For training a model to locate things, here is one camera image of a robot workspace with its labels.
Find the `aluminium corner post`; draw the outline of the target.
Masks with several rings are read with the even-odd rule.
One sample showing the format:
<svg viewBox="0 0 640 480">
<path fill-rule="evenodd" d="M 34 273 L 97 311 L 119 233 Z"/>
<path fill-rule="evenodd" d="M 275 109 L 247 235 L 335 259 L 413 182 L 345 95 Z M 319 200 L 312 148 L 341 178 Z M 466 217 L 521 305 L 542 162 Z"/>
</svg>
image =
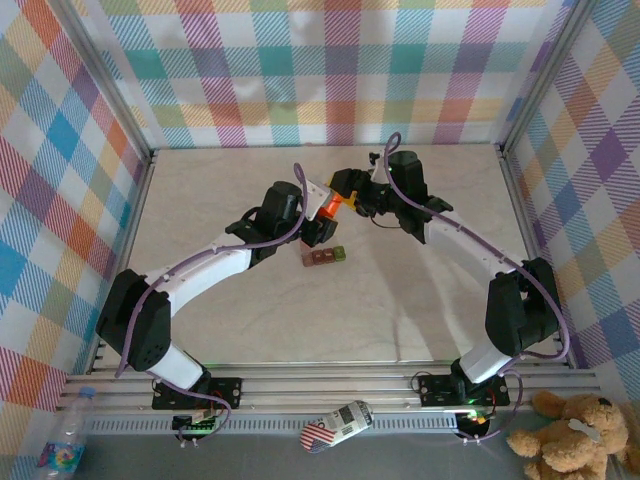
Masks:
<svg viewBox="0 0 640 480">
<path fill-rule="evenodd" d="M 102 55 L 94 45 L 71 0 L 48 0 L 48 2 L 132 145 L 146 163 L 151 163 L 153 149 L 149 146 L 131 114 Z"/>
<path fill-rule="evenodd" d="M 494 128 L 496 150 L 506 158 L 530 123 L 533 111 L 582 30 L 598 0 L 547 0 L 534 25 L 514 83 L 509 87 L 501 123 Z"/>
</svg>

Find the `flag patterned printed can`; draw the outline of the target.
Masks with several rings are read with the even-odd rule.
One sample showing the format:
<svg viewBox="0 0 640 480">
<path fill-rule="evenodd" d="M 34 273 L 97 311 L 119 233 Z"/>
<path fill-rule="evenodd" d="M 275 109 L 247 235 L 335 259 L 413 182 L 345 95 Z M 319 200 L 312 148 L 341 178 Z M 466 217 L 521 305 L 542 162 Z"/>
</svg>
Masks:
<svg viewBox="0 0 640 480">
<path fill-rule="evenodd" d="M 304 426 L 299 442 L 308 453 L 321 453 L 369 429 L 373 420 L 370 405 L 356 400 Z"/>
</svg>

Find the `black controller board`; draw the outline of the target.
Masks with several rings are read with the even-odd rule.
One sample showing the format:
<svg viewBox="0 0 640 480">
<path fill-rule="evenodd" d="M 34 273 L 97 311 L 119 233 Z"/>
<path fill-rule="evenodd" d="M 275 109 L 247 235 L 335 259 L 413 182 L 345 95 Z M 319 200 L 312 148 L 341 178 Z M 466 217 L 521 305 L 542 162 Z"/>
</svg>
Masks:
<svg viewBox="0 0 640 480">
<path fill-rule="evenodd" d="M 195 412 L 193 414 L 174 415 L 171 421 L 171 428 L 175 431 L 182 430 L 193 435 L 205 435 L 213 432 L 217 424 L 217 417 L 213 414 Z"/>
</svg>

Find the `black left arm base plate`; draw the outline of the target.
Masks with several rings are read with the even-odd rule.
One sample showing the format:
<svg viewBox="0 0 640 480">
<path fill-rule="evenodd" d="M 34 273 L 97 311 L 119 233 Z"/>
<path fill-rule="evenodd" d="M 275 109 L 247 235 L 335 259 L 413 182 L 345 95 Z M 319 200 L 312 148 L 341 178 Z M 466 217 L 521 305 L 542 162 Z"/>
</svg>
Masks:
<svg viewBox="0 0 640 480">
<path fill-rule="evenodd" d="M 151 408 L 153 410 L 202 410 L 211 407 L 210 401 L 179 393 L 164 382 L 154 382 L 152 388 L 154 396 Z M 237 409 L 241 400 L 242 379 L 239 377 L 206 377 L 198 381 L 191 391 L 221 398 L 232 409 Z"/>
</svg>

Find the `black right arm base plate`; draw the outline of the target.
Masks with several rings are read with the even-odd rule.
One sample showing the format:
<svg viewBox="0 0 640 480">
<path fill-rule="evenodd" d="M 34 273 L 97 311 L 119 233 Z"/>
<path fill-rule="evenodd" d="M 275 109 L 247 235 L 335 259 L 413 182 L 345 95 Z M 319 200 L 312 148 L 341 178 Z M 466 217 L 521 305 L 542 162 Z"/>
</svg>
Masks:
<svg viewBox="0 0 640 480">
<path fill-rule="evenodd" d="M 453 374 L 421 375 L 417 380 L 422 407 L 470 405 L 493 407 L 510 404 L 506 380 L 498 376 L 479 384 L 470 383 Z"/>
</svg>

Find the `clear plastic water bottle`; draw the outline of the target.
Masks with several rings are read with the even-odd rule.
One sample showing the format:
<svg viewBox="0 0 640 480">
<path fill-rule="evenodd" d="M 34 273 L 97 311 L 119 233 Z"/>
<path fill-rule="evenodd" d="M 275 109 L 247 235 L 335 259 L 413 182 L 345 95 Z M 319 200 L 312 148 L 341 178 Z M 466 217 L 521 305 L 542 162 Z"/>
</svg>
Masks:
<svg viewBox="0 0 640 480">
<path fill-rule="evenodd" d="M 84 386 L 69 407 L 56 414 L 33 480 L 71 480 L 86 447 L 87 422 L 96 390 Z"/>
</svg>

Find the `brown teddy bear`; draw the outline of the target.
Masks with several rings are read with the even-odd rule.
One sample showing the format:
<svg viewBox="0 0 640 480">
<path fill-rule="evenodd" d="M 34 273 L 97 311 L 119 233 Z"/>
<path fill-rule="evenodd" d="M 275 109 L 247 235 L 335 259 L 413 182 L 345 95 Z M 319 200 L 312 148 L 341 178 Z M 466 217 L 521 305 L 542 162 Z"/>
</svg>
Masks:
<svg viewBox="0 0 640 480">
<path fill-rule="evenodd" d="M 620 408 L 596 394 L 560 397 L 541 391 L 532 398 L 534 411 L 551 422 L 536 431 L 516 430 L 510 449 L 530 460 L 529 480 L 606 480 L 610 457 L 640 475 L 640 447 L 633 444 Z"/>
</svg>

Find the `aluminium frame rail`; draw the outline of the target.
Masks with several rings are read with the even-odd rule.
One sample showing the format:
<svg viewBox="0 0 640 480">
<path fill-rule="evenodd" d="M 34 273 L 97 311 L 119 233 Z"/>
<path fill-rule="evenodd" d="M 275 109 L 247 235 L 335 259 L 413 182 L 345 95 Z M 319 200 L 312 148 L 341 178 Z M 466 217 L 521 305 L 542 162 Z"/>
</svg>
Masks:
<svg viewBox="0 0 640 480">
<path fill-rule="evenodd" d="M 230 364 L 214 370 L 220 377 L 243 380 L 240 413 L 325 413 L 353 400 L 363 400 L 376 412 L 417 411 L 417 372 L 443 374 L 442 364 Z M 96 389 L 94 402 L 102 413 L 150 413 L 152 380 L 143 373 L 114 377 L 112 368 L 72 375 L 58 401 L 67 408 L 83 386 Z"/>
</svg>

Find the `black round controller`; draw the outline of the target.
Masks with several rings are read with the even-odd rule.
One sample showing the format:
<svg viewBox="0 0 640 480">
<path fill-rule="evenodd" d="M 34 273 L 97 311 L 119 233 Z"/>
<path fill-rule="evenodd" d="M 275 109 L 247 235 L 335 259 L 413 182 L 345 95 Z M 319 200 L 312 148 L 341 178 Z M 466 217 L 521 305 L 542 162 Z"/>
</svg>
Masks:
<svg viewBox="0 0 640 480">
<path fill-rule="evenodd" d="M 456 435 L 458 437 L 475 438 L 476 436 L 483 437 L 488 433 L 491 420 L 471 413 L 457 413 L 456 422 L 458 427 Z"/>
</svg>

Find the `aluminium side rail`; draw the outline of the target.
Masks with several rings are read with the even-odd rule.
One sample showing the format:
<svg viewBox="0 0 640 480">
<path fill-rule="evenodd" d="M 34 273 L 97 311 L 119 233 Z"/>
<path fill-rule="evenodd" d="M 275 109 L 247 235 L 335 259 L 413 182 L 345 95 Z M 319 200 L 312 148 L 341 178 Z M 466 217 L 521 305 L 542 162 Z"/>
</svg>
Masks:
<svg viewBox="0 0 640 480">
<path fill-rule="evenodd" d="M 513 205 L 513 210 L 523 239 L 526 253 L 530 259 L 542 257 L 542 250 L 534 234 L 532 224 L 530 223 L 524 196 L 519 190 L 515 174 L 508 161 L 508 156 L 503 152 L 503 149 L 499 144 L 495 145 L 495 151 L 500 170 L 504 177 L 504 181 L 506 183 L 506 187 Z M 560 314 L 560 319 L 558 320 L 559 333 L 557 336 L 557 340 L 555 340 L 555 345 L 558 347 L 558 352 L 554 355 L 551 355 L 550 357 L 544 357 L 542 354 L 532 354 L 532 357 L 541 358 L 542 360 L 548 362 L 561 362 L 563 365 L 566 365 L 569 368 L 574 368 L 574 360 L 570 351 L 570 332 L 559 302 L 557 302 L 556 311 Z"/>
<path fill-rule="evenodd" d="M 126 224 L 122 250 L 117 257 L 117 263 L 115 264 L 113 275 L 110 280 L 111 283 L 115 280 L 116 275 L 120 271 L 124 270 L 129 264 L 129 260 L 133 250 L 133 244 L 139 228 L 140 219 L 148 196 L 159 152 L 159 149 L 151 150 L 149 159 L 146 161 L 142 169 L 139 188 L 134 198 L 131 214 Z M 101 354 L 99 353 L 101 348 L 101 337 L 96 332 L 93 332 L 87 361 L 85 362 L 85 365 L 83 367 L 84 374 L 90 374 L 93 371 L 93 365 L 96 361 L 96 358 L 101 356 Z"/>
</svg>

